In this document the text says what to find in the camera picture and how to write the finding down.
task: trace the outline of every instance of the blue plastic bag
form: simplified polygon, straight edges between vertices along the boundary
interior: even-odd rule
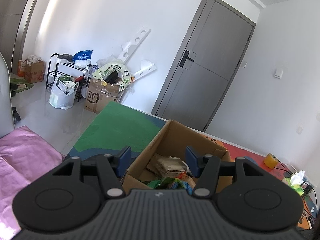
[[[75,62],[76,60],[87,60],[91,59],[91,54],[93,50],[85,50],[85,51],[80,51],[75,56],[73,57],[73,61]]]

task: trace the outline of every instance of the metal screw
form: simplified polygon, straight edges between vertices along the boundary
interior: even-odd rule
[[[210,194],[210,190],[208,190],[207,188],[197,188],[195,191],[194,191],[194,194],[199,196],[199,197],[206,197]]]
[[[158,193],[155,194],[156,197],[161,197],[161,196],[163,196],[163,195],[164,195],[164,194],[163,194],[162,192],[158,192]]]
[[[119,197],[123,194],[122,189],[119,188],[111,188],[107,191],[107,195],[110,197]]]

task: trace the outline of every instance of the table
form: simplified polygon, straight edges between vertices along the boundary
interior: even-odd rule
[[[165,123],[165,119],[110,102],[78,139],[67,157],[79,156],[85,160],[98,154],[115,154],[129,145],[134,161]],[[246,157],[278,179],[284,178],[284,171],[271,170],[263,163],[264,156],[209,134],[197,132],[210,140],[222,141],[232,159]]]

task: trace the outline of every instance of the black shoe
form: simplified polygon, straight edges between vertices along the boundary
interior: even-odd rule
[[[10,83],[10,89],[11,89],[11,90],[17,90],[17,89],[18,89],[18,85],[17,85],[17,84]]]
[[[17,109],[15,107],[12,108],[12,112],[13,112],[13,121],[14,121],[14,123],[17,123],[17,122],[21,121],[21,117],[17,113]]]

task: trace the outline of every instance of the sf cardboard box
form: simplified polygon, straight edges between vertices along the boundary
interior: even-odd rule
[[[111,85],[91,78],[84,108],[98,114],[110,101],[118,103],[122,96],[122,92],[119,93],[119,88],[119,85]]]
[[[186,146],[192,146],[199,155],[212,154],[222,161],[230,161],[230,153],[225,147],[208,140],[177,121],[169,120],[128,168],[122,185],[125,192],[128,194],[133,188],[150,189],[141,181],[156,179],[155,174],[146,169],[155,153],[161,156],[178,157],[186,161]],[[231,184],[232,177],[220,177],[216,192],[220,192]]]

